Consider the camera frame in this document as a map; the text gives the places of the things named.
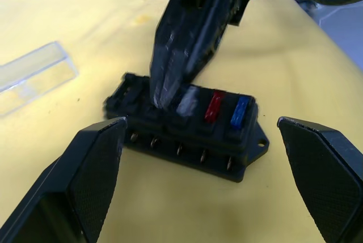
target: transparent plastic case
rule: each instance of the transparent plastic case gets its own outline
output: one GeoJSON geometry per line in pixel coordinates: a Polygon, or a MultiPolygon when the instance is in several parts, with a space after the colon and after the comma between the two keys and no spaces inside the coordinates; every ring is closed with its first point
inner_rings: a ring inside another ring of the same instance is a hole
{"type": "Polygon", "coordinates": [[[42,46],[0,67],[0,116],[3,117],[78,75],[57,42],[42,46]]]}

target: black fuse box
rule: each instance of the black fuse box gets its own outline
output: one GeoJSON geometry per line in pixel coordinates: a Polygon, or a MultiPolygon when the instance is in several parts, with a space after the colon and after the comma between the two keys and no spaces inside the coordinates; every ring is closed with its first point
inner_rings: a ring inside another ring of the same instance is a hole
{"type": "Polygon", "coordinates": [[[257,122],[256,101],[251,96],[220,91],[224,94],[220,111],[216,120],[208,123],[205,113],[217,90],[197,88],[198,104],[193,115],[181,117],[173,107],[181,101],[182,91],[171,110],[160,110],[150,102],[149,77],[127,73],[105,101],[105,116],[128,117],[125,147],[241,182],[246,167],[265,154],[269,146],[257,122]],[[231,119],[241,96],[250,99],[242,128],[236,129],[231,119]]]}

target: metal terminal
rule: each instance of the metal terminal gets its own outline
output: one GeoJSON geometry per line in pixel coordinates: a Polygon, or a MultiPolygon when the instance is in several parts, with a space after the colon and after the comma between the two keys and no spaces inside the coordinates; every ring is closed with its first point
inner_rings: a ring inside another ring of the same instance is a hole
{"type": "Polygon", "coordinates": [[[206,158],[206,152],[207,150],[203,150],[202,156],[200,157],[200,162],[203,163],[205,161],[206,158]]]}
{"type": "Polygon", "coordinates": [[[132,143],[135,143],[135,142],[136,142],[136,140],[137,140],[137,138],[138,138],[138,134],[133,133],[133,134],[131,135],[130,141],[131,141],[132,143]]]}
{"type": "Polygon", "coordinates": [[[154,137],[153,140],[151,140],[150,148],[155,148],[156,144],[159,142],[159,139],[154,137]]]}
{"type": "Polygon", "coordinates": [[[232,157],[229,157],[228,163],[227,163],[227,170],[230,170],[232,167],[232,157]]]}
{"type": "Polygon", "coordinates": [[[181,151],[182,151],[182,149],[183,149],[183,145],[182,144],[179,144],[179,147],[178,147],[178,149],[176,150],[176,155],[180,155],[180,153],[181,153],[181,151]]]}

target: yellow table surface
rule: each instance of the yellow table surface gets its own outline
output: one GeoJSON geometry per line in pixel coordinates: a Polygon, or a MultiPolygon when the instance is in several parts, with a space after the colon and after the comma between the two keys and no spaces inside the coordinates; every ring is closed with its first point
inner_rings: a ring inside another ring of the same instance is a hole
{"type": "MultiPolygon", "coordinates": [[[[168,0],[0,0],[0,63],[58,40],[79,77],[0,123],[0,225],[76,132],[103,119],[124,72],[149,73],[168,0]]],[[[271,145],[241,184],[124,149],[99,242],[324,242],[294,184],[279,116],[363,151],[363,76],[293,0],[253,0],[195,83],[257,98],[271,145]]]]}

